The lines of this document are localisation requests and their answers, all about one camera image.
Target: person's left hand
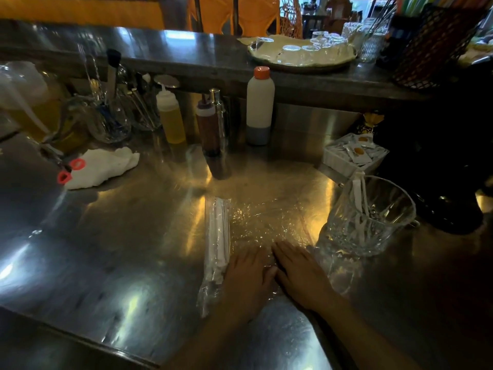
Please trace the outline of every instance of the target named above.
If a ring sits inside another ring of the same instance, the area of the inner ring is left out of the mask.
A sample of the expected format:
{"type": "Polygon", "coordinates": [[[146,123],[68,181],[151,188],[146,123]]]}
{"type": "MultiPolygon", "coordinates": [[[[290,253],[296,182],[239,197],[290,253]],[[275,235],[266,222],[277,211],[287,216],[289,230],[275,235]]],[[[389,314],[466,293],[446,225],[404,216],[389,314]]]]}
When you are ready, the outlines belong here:
{"type": "Polygon", "coordinates": [[[267,258],[267,249],[260,247],[248,247],[231,257],[216,310],[229,323],[240,326],[262,310],[277,272],[272,266],[264,274],[267,258]]]}

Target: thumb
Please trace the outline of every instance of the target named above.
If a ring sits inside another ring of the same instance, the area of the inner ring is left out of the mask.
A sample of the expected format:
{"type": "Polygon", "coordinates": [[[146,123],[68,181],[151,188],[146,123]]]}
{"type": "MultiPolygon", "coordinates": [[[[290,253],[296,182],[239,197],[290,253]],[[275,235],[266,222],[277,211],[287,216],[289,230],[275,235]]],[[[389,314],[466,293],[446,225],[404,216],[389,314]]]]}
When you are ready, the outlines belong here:
{"type": "Polygon", "coordinates": [[[276,276],[277,274],[277,271],[278,271],[278,268],[277,266],[271,266],[267,272],[265,273],[265,276],[264,276],[264,283],[263,283],[263,286],[265,288],[269,288],[269,286],[271,285],[272,283],[272,280],[274,279],[274,277],[276,276]]]}

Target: mesh holder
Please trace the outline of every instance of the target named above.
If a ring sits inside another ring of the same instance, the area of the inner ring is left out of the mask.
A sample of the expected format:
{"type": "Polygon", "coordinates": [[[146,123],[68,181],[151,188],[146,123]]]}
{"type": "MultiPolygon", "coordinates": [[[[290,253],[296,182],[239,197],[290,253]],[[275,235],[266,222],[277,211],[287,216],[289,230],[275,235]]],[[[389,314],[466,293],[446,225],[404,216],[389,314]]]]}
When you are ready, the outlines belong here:
{"type": "Polygon", "coordinates": [[[404,49],[393,80],[416,90],[444,83],[476,33],[483,9],[425,5],[416,34],[404,49]]]}

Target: white box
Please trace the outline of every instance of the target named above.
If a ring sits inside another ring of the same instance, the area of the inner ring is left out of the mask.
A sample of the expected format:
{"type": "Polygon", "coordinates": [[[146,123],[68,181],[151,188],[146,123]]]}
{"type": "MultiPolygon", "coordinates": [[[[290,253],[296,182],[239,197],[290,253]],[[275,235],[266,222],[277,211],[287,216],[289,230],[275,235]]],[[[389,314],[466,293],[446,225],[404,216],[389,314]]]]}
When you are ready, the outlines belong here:
{"type": "Polygon", "coordinates": [[[331,169],[336,170],[339,174],[342,174],[347,178],[350,178],[356,171],[363,171],[366,175],[371,175],[375,172],[377,167],[380,166],[385,156],[388,154],[389,151],[387,149],[385,150],[385,154],[383,154],[379,159],[364,166],[364,168],[355,165],[352,161],[346,161],[345,159],[341,158],[339,155],[337,155],[336,153],[332,152],[329,149],[331,145],[340,143],[342,141],[345,140],[347,140],[347,142],[352,141],[353,135],[354,134],[347,134],[346,136],[343,136],[342,138],[327,144],[324,147],[324,156],[322,157],[322,163],[330,167],[331,169]]]}

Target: crumpled napkin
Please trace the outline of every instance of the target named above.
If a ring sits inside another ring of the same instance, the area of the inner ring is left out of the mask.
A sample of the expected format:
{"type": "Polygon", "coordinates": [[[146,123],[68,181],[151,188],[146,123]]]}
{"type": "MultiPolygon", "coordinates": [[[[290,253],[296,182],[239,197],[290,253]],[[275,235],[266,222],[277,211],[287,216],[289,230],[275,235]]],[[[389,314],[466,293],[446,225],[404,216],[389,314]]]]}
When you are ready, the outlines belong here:
{"type": "Polygon", "coordinates": [[[116,177],[137,166],[140,153],[132,153],[130,148],[116,149],[114,152],[104,149],[90,149],[81,159],[85,166],[72,170],[71,179],[65,183],[66,189],[78,189],[99,186],[105,180],[116,177]]]}

